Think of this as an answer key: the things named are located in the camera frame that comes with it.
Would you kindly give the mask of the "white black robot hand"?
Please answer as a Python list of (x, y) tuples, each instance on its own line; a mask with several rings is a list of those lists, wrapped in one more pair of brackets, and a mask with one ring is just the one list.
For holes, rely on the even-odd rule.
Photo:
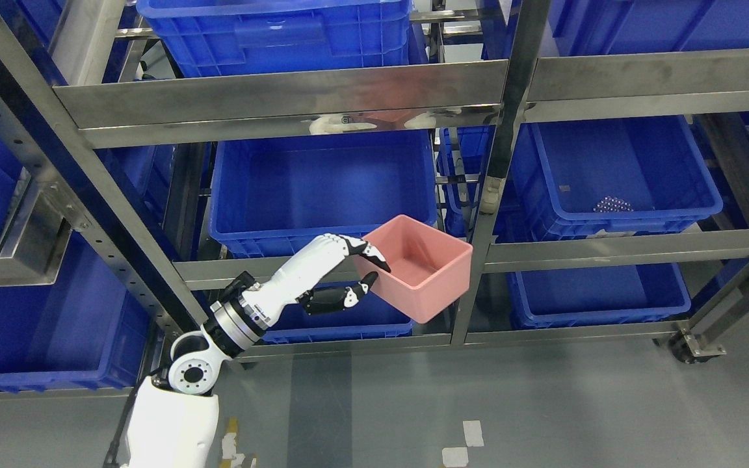
[[(323, 277), (348, 257), (362, 257), (376, 269), (352, 285), (319, 287)], [(344, 311), (368, 294), (380, 270), (391, 272), (391, 267), (373, 244), (356, 237), (322, 234), (292, 255), (267, 282), (244, 291), (238, 303), (253, 322), (267, 327), (279, 321), (289, 304), (300, 305), (310, 316)]]

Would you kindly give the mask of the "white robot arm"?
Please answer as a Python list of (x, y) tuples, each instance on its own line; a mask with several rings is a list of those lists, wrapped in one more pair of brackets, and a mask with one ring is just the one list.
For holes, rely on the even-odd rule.
[[(219, 421), (214, 388), (221, 367), (258, 343), (297, 295), (277, 279), (259, 283), (241, 273), (200, 329), (174, 341), (169, 362), (134, 386), (102, 465), (204, 466)], [(122, 442), (129, 451), (125, 463), (118, 459)]]

